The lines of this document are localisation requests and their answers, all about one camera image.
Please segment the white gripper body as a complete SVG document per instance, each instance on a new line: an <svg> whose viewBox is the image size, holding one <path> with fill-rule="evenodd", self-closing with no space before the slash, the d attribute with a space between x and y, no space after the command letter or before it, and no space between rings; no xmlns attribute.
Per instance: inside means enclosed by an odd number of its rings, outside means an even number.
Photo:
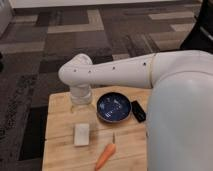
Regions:
<svg viewBox="0 0 213 171"><path fill-rule="evenodd" d="M89 84L73 86L70 88L72 109L77 110L92 102L92 90Z"/></svg>

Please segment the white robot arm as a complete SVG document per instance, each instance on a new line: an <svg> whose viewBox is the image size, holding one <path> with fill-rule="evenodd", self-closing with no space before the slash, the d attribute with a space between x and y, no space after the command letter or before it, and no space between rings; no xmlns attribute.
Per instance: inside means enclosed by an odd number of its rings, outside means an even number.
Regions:
<svg viewBox="0 0 213 171"><path fill-rule="evenodd" d="M148 171L213 171L213 54L160 52L94 64L78 54L58 71L75 99L91 84L145 88Z"/></svg>

